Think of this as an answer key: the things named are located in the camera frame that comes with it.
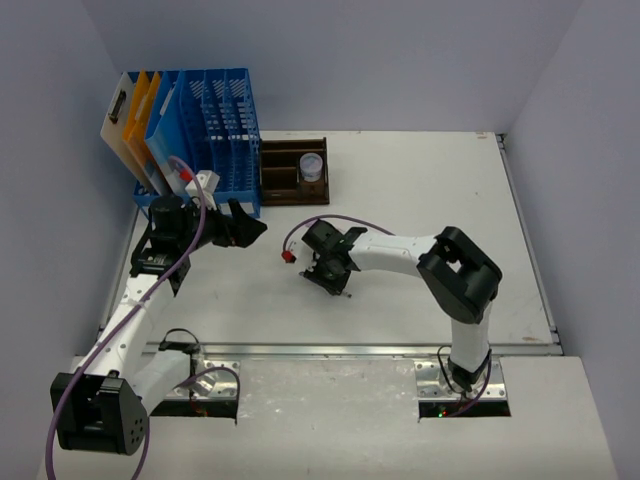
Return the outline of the orange binder folder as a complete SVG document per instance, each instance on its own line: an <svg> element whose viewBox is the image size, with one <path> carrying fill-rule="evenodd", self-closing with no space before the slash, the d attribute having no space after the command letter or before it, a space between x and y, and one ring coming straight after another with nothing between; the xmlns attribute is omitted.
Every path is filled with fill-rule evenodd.
<svg viewBox="0 0 640 480"><path fill-rule="evenodd" d="M158 72L154 72L152 76L145 71L139 72L122 139L137 165L142 169L141 183L149 192L165 194L169 192L169 186L145 142L151 110L160 83L161 75Z"/></svg>

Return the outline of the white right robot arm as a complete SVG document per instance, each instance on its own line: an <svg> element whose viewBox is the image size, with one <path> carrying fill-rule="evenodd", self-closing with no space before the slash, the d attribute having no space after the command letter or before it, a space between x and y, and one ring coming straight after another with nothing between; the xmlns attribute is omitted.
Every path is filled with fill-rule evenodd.
<svg viewBox="0 0 640 480"><path fill-rule="evenodd" d="M461 229L406 237L374 233L365 227L342 232L325 220L315 221L302 236L312 251L303 276L329 294L343 293L353 272L384 271L423 280L451 320L448 385L467 393L488 370L489 312L503 274Z"/></svg>

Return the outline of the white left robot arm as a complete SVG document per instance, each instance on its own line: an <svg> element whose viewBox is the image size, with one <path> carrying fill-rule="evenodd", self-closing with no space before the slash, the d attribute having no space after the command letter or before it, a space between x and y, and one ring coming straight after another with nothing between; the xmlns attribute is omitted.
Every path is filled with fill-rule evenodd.
<svg viewBox="0 0 640 480"><path fill-rule="evenodd" d="M168 393L206 385L208 369L193 359L196 343L164 346L145 367L139 360L189 272L190 254L208 245L247 248L266 231L237 200L229 207L224 214L175 195L152 201L112 319L75 372L58 374L51 384L53 435L62 449L132 455Z"/></svg>

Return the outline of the blue folder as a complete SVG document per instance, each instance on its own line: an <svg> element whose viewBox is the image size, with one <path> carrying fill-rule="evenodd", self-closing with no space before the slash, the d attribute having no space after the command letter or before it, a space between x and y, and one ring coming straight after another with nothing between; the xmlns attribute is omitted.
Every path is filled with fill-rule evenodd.
<svg viewBox="0 0 640 480"><path fill-rule="evenodd" d="M185 163L190 160L179 105L178 79L178 70L162 73L144 140L171 190L182 195L187 182L181 176L182 168L170 160L171 156L176 156Z"/></svg>

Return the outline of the small clear round container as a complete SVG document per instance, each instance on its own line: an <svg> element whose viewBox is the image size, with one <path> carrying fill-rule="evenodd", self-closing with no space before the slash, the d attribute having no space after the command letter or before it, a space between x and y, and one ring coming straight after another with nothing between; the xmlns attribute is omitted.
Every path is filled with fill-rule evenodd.
<svg viewBox="0 0 640 480"><path fill-rule="evenodd" d="M308 152L299 159L301 179L306 182L317 182L323 175L324 160L317 154Z"/></svg>

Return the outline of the white clipboard with metal clip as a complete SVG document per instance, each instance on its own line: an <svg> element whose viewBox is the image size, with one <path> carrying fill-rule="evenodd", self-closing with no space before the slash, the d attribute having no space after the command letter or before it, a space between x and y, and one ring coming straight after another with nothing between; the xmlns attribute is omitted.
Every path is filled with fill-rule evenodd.
<svg viewBox="0 0 640 480"><path fill-rule="evenodd" d="M123 140L123 133L132 104L133 93L134 82L128 73L123 73L106 111L100 136L130 173L134 175L136 180L147 189L150 189L151 183L145 175L143 168L131 154Z"/></svg>

